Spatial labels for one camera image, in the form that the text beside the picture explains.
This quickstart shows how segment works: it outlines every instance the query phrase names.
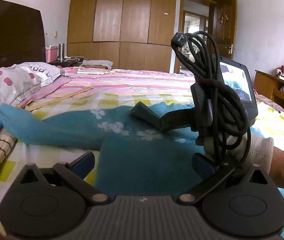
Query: dark wooden headboard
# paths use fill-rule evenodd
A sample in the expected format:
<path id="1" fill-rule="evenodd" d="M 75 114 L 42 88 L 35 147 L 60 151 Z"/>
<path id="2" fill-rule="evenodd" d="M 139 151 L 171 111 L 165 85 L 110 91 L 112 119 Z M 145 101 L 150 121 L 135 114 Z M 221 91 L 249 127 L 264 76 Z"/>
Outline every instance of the dark wooden headboard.
<path id="1" fill-rule="evenodd" d="M 40 11 L 0 0 L 0 67 L 45 62 Z"/>

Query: coiled black cable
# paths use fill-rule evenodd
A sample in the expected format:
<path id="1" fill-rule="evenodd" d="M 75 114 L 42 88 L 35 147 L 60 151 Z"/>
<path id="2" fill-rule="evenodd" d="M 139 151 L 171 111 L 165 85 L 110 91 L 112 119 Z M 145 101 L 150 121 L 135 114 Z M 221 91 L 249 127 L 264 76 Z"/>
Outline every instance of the coiled black cable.
<path id="1" fill-rule="evenodd" d="M 210 56 L 204 40 L 199 35 L 206 36 L 211 41 L 214 48 L 214 59 Z M 195 62 L 189 60 L 179 51 L 179 47 L 182 48 L 186 42 Z M 198 53 L 195 52 L 193 44 L 198 48 Z M 213 116 L 212 137 L 216 160 L 219 164 L 225 162 L 226 150 L 238 147 L 242 137 L 247 133 L 244 155 L 237 164 L 237 166 L 241 166 L 250 151 L 251 130 L 244 107 L 237 93 L 231 87 L 218 80 L 220 53 L 215 40 L 210 34 L 203 31 L 177 33 L 171 41 L 171 47 L 180 62 L 194 74 L 195 81 L 205 90 L 206 96 L 211 99 Z M 226 111 L 232 116 L 233 120 L 227 117 Z M 228 135 L 237 137 L 236 142 L 228 145 Z"/>

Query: wooden stick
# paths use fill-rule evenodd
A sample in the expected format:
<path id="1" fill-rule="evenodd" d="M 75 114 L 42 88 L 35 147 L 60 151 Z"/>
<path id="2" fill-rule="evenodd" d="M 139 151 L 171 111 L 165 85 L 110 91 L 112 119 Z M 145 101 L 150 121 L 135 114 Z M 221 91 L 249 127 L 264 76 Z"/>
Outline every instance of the wooden stick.
<path id="1" fill-rule="evenodd" d="M 75 95 L 77 95 L 77 94 L 83 93 L 83 92 L 88 91 L 88 90 L 91 90 L 91 89 L 93 89 L 93 87 L 84 88 L 84 89 L 79 90 L 79 91 L 76 91 L 76 92 L 74 92 L 74 93 L 70 93 L 70 94 L 67 94 L 67 95 L 65 95 L 65 96 L 62 96 L 62 97 L 59 97 L 59 98 L 55 98 L 55 99 L 53 99 L 53 100 L 51 100 L 51 101 L 48 101 L 48 102 L 39 104 L 39 105 L 37 105 L 37 106 L 31 106 L 31 107 L 25 108 L 25 110 L 33 111 L 33 110 L 39 109 L 39 108 L 41 108 L 41 107 L 48 106 L 48 105 L 51 105 L 51 104 L 53 104 L 53 103 L 59 102 L 59 101 L 64 100 L 64 99 L 66 99 L 66 98 L 70 98 L 70 97 L 72 97 L 72 96 L 75 96 Z"/>

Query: plastic basket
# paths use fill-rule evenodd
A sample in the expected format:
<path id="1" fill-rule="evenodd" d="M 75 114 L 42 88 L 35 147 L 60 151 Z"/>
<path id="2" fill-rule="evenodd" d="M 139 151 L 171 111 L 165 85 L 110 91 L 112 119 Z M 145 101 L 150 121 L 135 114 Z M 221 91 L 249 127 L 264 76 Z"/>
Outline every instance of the plastic basket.
<path id="1" fill-rule="evenodd" d="M 59 48 L 51 48 L 45 50 L 46 62 L 52 62 L 57 60 Z"/>

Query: white pillow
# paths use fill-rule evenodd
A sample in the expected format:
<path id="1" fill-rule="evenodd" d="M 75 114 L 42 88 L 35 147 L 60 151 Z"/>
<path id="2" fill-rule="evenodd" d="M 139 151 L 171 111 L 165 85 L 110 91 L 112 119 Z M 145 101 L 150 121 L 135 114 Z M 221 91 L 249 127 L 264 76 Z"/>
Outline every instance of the white pillow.
<path id="1" fill-rule="evenodd" d="M 24 98 L 40 89 L 42 79 L 15 66 L 0 68 L 0 105 L 20 103 Z"/>
<path id="2" fill-rule="evenodd" d="M 25 62 L 22 64 L 14 64 L 12 67 L 24 69 L 29 73 L 38 75 L 41 81 L 41 87 L 51 84 L 58 76 L 61 75 L 61 70 L 56 66 L 44 62 Z"/>

